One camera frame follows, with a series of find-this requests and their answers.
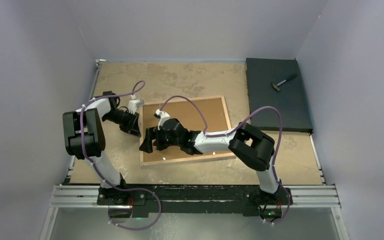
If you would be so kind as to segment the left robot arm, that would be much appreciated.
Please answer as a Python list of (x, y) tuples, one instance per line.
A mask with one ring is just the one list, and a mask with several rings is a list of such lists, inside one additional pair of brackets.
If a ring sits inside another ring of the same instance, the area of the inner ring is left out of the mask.
[(120, 106), (120, 96), (105, 91), (91, 98), (81, 108), (62, 115), (64, 145), (70, 156), (84, 160), (100, 180), (100, 187), (118, 205), (126, 203), (129, 191), (123, 176), (105, 153), (106, 137), (102, 123), (110, 121), (129, 135), (140, 137), (138, 109), (144, 101), (130, 95), (127, 106)]

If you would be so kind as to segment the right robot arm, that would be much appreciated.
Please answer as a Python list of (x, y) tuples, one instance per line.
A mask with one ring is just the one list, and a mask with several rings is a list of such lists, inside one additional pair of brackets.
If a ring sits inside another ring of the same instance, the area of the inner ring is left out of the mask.
[(275, 170), (280, 141), (247, 122), (229, 130), (204, 133), (188, 130), (178, 119), (170, 118), (161, 126), (145, 130), (139, 150), (150, 154), (154, 149), (162, 151), (173, 146), (191, 156), (229, 151), (256, 172), (264, 202), (272, 204), (280, 198), (280, 181)]

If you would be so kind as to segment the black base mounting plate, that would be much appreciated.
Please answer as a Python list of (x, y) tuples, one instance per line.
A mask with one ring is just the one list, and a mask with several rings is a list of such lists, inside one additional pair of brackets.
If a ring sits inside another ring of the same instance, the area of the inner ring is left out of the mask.
[(264, 193), (259, 185), (126, 184), (98, 189), (97, 205), (127, 207), (134, 218), (150, 213), (241, 214), (279, 218), (292, 205), (289, 188)]

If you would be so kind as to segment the small hammer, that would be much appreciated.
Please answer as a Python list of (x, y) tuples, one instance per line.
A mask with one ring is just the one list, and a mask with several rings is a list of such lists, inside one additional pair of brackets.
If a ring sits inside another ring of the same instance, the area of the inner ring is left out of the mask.
[(275, 83), (275, 82), (272, 82), (272, 87), (277, 91), (279, 92), (281, 89), (280, 89), (280, 86), (282, 84), (285, 84), (286, 82), (290, 81), (290, 80), (293, 80), (294, 78), (296, 78), (298, 76), (297, 73), (292, 73), (290, 75), (288, 75), (287, 77), (285, 77), (282, 81), (278, 82), (278, 83)]

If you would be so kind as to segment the black foam block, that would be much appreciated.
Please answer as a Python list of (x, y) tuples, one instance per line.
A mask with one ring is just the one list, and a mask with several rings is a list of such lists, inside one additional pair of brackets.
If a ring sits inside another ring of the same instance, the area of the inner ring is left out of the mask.
[[(245, 73), (251, 113), (260, 107), (271, 106), (280, 112), (283, 131), (308, 134), (314, 132), (297, 60), (247, 58)], [(272, 87), (272, 82), (279, 83), (293, 73), (297, 73), (297, 77), (282, 84), (280, 91)]]

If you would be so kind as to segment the aluminium rail frame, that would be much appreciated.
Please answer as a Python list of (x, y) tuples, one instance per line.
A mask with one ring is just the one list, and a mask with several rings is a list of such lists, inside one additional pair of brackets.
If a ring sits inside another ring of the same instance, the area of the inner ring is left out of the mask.
[[(250, 112), (244, 63), (226, 62), (110, 62), (98, 63), (94, 95), (112, 90), (129, 93), (139, 80), (146, 82), (137, 93), (145, 105), (139, 110), (139, 129), (157, 125), (153, 114), (165, 99), (165, 109), (190, 112), (198, 117), (189, 97), (204, 110), (212, 100), (220, 101), (220, 123), (209, 131), (235, 127)], [(122, 133), (105, 122), (109, 160), (127, 184), (162, 185), (258, 185), (254, 170), (233, 153), (214, 151), (171, 159), (166, 153), (158, 161), (145, 162), (139, 150), (143, 137)], [(312, 137), (308, 133), (270, 130), (280, 142), (275, 160), (281, 189), (289, 188), (293, 203), (281, 217), (243, 216), (228, 213), (149, 213), (133, 217), (125, 206), (98, 205), (100, 185), (92, 168), (75, 160), (67, 185), (54, 187), (41, 238), (54, 240), (327, 240), (349, 239), (337, 188), (324, 184)]]

